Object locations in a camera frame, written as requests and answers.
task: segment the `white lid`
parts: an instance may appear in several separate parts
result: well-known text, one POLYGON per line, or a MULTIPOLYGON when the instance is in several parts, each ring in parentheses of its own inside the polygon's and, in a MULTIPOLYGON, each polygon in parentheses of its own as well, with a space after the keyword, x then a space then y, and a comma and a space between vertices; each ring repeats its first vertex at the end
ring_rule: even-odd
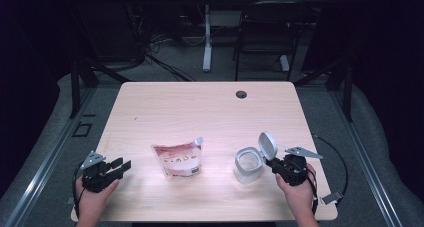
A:
POLYGON ((262 154, 267 160, 272 160, 275 158, 278 152, 278 146, 275 143, 271 133, 268 131, 262 132, 261 135, 259 135, 258 143, 261 147, 262 154))

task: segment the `clear plastic container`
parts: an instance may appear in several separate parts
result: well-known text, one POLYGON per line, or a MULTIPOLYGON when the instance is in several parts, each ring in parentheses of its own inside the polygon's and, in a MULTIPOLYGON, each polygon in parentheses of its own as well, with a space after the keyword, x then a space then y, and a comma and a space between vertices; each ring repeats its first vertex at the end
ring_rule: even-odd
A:
POLYGON ((272 160, 277 155, 278 147, 269 132, 262 132, 258 143, 261 151, 254 147, 247 147, 236 154, 234 174, 242 184, 258 179, 262 172, 264 158, 272 160))

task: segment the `wooden table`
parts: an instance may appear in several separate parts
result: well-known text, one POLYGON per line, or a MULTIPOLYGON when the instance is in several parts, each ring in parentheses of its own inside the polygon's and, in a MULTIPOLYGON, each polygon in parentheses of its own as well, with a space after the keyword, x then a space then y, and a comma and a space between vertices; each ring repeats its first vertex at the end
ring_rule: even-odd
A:
MULTIPOLYGON (((302 107, 290 82, 139 82, 119 92, 96 152, 113 161, 131 160, 110 198, 103 221, 226 222, 282 221, 294 217, 268 166, 258 180, 243 185, 233 173, 238 150, 259 149, 269 131, 285 149, 316 152, 302 107), (240 99, 237 91, 245 91, 240 99), (203 137, 202 169, 191 179, 165 177, 152 144, 176 145, 203 137)), ((330 194, 318 159, 318 196, 330 194)), ((337 216, 320 204, 318 220, 337 216)))

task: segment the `plastic bag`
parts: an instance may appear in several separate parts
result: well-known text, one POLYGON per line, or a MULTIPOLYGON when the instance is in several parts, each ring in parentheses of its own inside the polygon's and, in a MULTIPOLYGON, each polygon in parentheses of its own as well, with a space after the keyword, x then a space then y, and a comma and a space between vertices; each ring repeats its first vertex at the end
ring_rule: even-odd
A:
POLYGON ((165 176, 182 178, 193 177, 201 167, 203 138, 199 137, 191 143, 164 146, 152 145, 165 176))

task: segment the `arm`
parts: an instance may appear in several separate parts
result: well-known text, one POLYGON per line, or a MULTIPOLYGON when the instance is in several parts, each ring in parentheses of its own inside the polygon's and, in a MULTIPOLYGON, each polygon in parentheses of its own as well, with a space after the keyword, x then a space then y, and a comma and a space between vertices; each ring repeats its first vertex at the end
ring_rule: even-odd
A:
MULTIPOLYGON (((307 167, 315 175, 314 168, 310 164, 308 164, 307 167)), ((309 178, 314 181, 314 176, 311 173, 308 173, 308 175, 309 178)), ((309 182, 305 180, 298 186, 290 186, 279 174, 276 174, 275 178, 278 186, 286 196, 287 204, 296 219, 297 225, 299 227, 319 226, 318 222, 315 220, 314 214, 312 213, 313 193, 309 182)))
POLYGON ((82 177, 78 178, 76 181, 77 196, 81 197, 79 200, 80 214, 77 226, 97 226, 100 221, 100 217, 105 211, 106 202, 109 196, 116 190, 118 185, 119 180, 115 180, 100 193, 93 193, 88 190, 84 190, 84 187, 82 186, 82 177))

